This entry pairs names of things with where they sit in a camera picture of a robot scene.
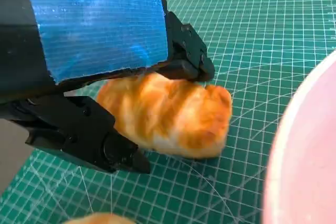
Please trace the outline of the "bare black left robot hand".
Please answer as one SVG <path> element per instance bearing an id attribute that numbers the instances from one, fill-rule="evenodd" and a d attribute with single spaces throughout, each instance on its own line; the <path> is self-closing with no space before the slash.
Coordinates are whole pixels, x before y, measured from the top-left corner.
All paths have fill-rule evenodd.
<path id="1" fill-rule="evenodd" d="M 91 97 L 65 96 L 145 71 L 215 74 L 205 43 L 166 0 L 1 0 L 1 118 L 25 128 L 34 148 L 106 173 L 148 174 L 113 115 Z"/>

